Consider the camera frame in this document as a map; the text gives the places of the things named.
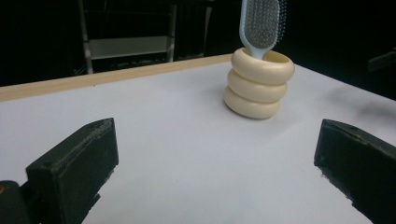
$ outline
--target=table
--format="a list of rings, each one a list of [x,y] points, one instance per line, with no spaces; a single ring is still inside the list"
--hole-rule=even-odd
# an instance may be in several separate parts
[[[114,118],[120,165],[84,223],[371,223],[314,166],[323,119],[392,145],[396,103],[296,65],[267,120],[222,102],[230,55],[0,88],[0,179]]]

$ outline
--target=stacked rings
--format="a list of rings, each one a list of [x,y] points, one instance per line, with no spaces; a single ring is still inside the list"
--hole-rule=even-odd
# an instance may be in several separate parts
[[[224,102],[234,112],[253,119],[269,119],[280,108],[287,81],[294,74],[293,62],[283,54],[269,51],[262,60],[238,49],[232,57]]]

